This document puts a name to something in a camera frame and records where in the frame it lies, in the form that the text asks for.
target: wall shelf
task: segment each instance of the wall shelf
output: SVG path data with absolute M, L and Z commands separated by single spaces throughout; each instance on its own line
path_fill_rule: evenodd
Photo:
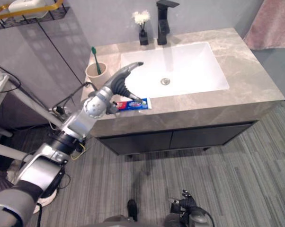
M 26 9 L 18 12 L 13 13 L 4 13 L 0 14 L 0 29 L 9 28 L 9 27 L 16 27 L 21 25 L 28 25 L 28 24 L 34 24 L 39 22 L 45 22 L 50 20 L 58 20 L 65 17 L 70 7 L 65 7 L 63 5 L 63 0 L 54 0 L 53 5 L 48 5 L 44 7 L 38 7 L 35 9 Z M 9 7 L 9 4 L 5 4 L 0 6 L 0 13 L 4 10 L 7 10 Z M 45 12 L 48 11 L 48 13 L 42 17 L 42 18 L 26 18 L 26 15 L 32 14 L 32 13 L 38 13 L 38 12 Z M 16 21 L 14 17 L 21 16 L 23 17 L 23 20 Z

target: toothbrush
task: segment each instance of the toothbrush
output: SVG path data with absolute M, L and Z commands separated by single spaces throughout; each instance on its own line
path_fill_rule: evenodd
M 100 75 L 101 74 L 101 70 L 100 70 L 100 66 L 99 66 L 97 58 L 96 58 L 96 49 L 95 49 L 94 46 L 92 46 L 91 50 L 92 50 L 92 53 L 94 54 L 96 68 L 97 68 L 97 73 Z

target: dark cabinet door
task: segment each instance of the dark cabinet door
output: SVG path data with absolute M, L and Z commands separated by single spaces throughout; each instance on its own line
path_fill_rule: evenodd
M 99 138 L 99 140 L 119 155 L 167 150 L 172 132 L 157 132 L 141 135 Z
M 252 123 L 245 123 L 175 131 L 173 132 L 170 149 L 223 145 L 251 125 Z

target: bathroom sink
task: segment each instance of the bathroom sink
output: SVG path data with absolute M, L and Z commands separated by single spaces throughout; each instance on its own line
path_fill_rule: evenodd
M 228 81 L 207 42 L 164 46 L 162 49 L 121 55 L 121 66 L 135 61 L 143 61 L 144 65 L 133 70 L 125 84 L 140 98 L 229 89 Z

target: black faucet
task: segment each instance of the black faucet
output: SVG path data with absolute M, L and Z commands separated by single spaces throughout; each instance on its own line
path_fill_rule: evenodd
M 168 7 L 174 8 L 178 5 L 179 3 L 168 0 L 160 0 L 156 2 L 156 6 L 158 9 L 158 45 L 167 44 L 167 34 L 170 33 L 170 28 L 167 19 Z

